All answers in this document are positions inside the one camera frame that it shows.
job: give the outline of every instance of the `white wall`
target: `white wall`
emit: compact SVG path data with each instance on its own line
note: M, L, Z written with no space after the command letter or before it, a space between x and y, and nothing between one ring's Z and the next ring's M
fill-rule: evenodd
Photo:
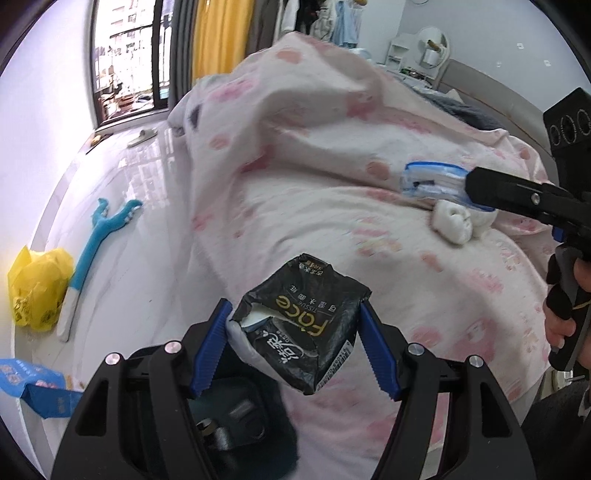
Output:
M89 7L89 0L57 0L0 76L0 358L11 351L6 274L93 129L86 48ZM29 453L17 403L4 393L0 414Z
M448 35L452 58L503 83L542 111L579 86L591 92L565 40L529 0L407 1L399 31L416 33L429 25Z
M366 48L378 63L386 61L390 40L398 34L406 0L368 0L363 8L360 48Z

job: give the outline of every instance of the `dark gray blanket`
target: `dark gray blanket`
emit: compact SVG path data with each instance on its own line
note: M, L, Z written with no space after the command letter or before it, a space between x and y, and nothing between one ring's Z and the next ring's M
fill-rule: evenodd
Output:
M439 109L453 115L478 130L496 130L497 128L505 128L500 122L475 106L465 105L453 98L446 97L443 94L436 92L428 93L425 90L416 89L415 91Z

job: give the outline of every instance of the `window frame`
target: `window frame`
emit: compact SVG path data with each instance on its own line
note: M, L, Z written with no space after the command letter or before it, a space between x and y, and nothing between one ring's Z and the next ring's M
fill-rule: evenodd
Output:
M89 45L90 51L88 52L88 62L89 62L89 73L90 73L90 94L92 96L92 105L95 112L96 118L96 125L97 129L101 129L102 127L106 127L108 125L118 123L121 121L126 121L132 118L136 118L138 116L145 116L146 114L156 113L162 110L168 109L168 98L161 98L160 97L160 68L158 62L158 56L160 54L160 22L162 19L162 8L164 5L164 0L155 0L154 2L154 12L152 23L147 25L141 25L139 27L130 28L128 30L124 30L119 34L127 34L132 31L143 30L144 28L152 28L152 98L154 101L154 106L149 110L141 110L138 112L131 112L127 115L122 117L116 117L111 119L105 119L101 121L102 118L102 108L98 98L96 97L96 72L95 72L95 31L96 31L96 18L98 15L99 9L99 2L100 0L93 0L92 2L92 12L90 15L90 28L89 28Z

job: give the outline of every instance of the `window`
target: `window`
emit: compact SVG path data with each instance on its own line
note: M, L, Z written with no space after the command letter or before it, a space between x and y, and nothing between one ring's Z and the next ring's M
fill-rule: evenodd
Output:
M174 0L95 0L91 62L99 125L166 108L173 7Z

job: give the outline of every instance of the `yellow plastic bag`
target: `yellow plastic bag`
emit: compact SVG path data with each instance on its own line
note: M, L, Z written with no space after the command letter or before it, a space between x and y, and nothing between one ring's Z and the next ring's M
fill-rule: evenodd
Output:
M63 248L34 252L23 247L8 272L12 317L18 326L45 332L53 327L74 273L74 259Z

